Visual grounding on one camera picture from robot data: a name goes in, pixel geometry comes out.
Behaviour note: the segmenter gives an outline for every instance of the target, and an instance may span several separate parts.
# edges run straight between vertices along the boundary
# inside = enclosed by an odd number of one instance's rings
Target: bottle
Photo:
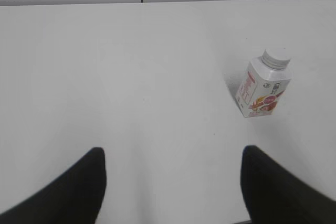
[[[271,115],[292,78],[285,48],[266,48],[250,61],[236,100],[244,117]]]

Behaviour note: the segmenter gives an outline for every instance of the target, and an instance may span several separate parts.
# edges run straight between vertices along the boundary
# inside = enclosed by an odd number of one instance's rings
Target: white table
[[[0,7],[0,211],[106,152],[98,224],[249,219],[256,144],[336,199],[336,0]],[[272,116],[232,95],[266,46],[292,54]]]

